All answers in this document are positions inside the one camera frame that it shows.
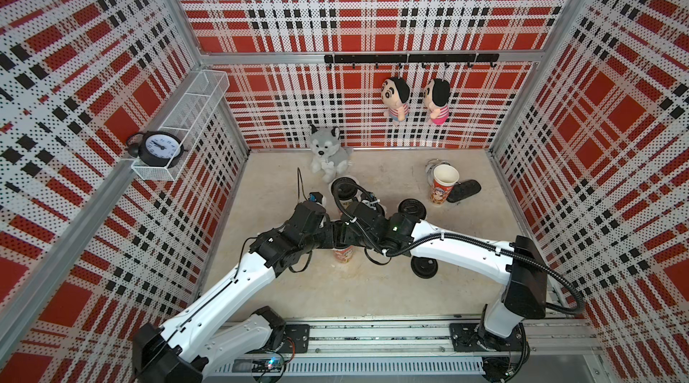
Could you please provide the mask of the black cup lid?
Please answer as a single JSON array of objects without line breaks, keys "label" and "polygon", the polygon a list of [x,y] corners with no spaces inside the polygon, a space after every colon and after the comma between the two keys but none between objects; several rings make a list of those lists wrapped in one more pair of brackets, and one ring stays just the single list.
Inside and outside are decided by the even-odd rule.
[{"label": "black cup lid", "polygon": [[351,177],[340,177],[331,183],[330,191],[336,200],[355,200],[359,193],[358,183]]}]

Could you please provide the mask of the yellow-red paper cup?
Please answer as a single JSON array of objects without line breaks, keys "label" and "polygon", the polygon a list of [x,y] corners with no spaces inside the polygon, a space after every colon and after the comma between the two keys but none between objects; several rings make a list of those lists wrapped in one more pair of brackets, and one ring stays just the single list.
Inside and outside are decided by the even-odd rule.
[{"label": "yellow-red paper cup", "polygon": [[343,208],[348,208],[350,205],[356,202],[356,198],[347,198],[347,199],[341,199],[340,200],[340,205]]}]

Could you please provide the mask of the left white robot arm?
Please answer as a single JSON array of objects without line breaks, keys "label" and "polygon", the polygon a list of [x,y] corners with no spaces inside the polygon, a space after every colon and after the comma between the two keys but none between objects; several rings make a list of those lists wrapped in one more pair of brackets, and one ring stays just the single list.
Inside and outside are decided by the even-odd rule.
[{"label": "left white robot arm", "polygon": [[322,205],[305,201],[281,226],[246,239],[237,266],[220,282],[160,326],[146,324],[136,332],[133,379],[201,382],[244,354],[278,351],[287,342],[286,323],[270,307],[230,328],[224,324],[302,256],[334,248],[340,232]]}]

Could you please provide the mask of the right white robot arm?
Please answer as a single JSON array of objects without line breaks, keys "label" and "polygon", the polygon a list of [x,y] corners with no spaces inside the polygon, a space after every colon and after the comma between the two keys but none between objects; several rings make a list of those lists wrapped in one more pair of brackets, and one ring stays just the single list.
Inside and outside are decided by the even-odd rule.
[{"label": "right white robot arm", "polygon": [[517,335],[524,320],[541,320],[550,309],[579,316],[585,311],[580,292],[536,254],[531,239],[490,241],[451,232],[413,214],[396,213],[387,218],[364,203],[339,204],[338,246],[357,246],[387,259],[410,257],[419,277],[426,277],[430,260],[478,273],[502,286],[497,299],[486,305],[475,334],[466,341],[486,351],[503,350]]}]

